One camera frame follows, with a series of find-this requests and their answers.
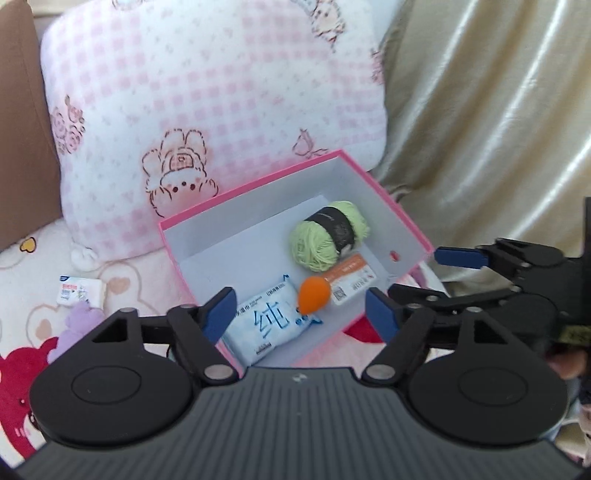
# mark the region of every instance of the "logo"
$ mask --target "logo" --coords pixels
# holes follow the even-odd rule
[[[308,380],[308,377],[304,374],[297,374],[297,375],[294,375],[293,377],[291,377],[291,379],[296,383],[302,383],[302,382],[305,382],[306,380]]]

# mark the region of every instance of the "yarn ball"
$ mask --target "yarn ball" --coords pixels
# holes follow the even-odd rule
[[[355,233],[355,247],[369,235],[369,227],[358,208],[351,202],[333,202],[347,217]],[[290,234],[291,255],[295,262],[312,272],[325,272],[339,260],[339,252],[329,233],[318,223],[304,220]]]

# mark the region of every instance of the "qr code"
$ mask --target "qr code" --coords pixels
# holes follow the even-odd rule
[[[333,291],[333,295],[337,300],[343,300],[347,296],[341,287],[336,287]]]

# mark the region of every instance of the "purple plush toy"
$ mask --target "purple plush toy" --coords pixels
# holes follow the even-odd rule
[[[90,308],[86,301],[74,305],[66,317],[66,330],[57,338],[57,347],[47,354],[47,363],[52,363],[104,319],[103,311]]]

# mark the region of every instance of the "black yarn label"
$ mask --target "black yarn label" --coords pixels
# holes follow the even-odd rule
[[[355,230],[347,216],[335,207],[324,207],[306,221],[318,223],[332,238],[339,256],[355,246]]]

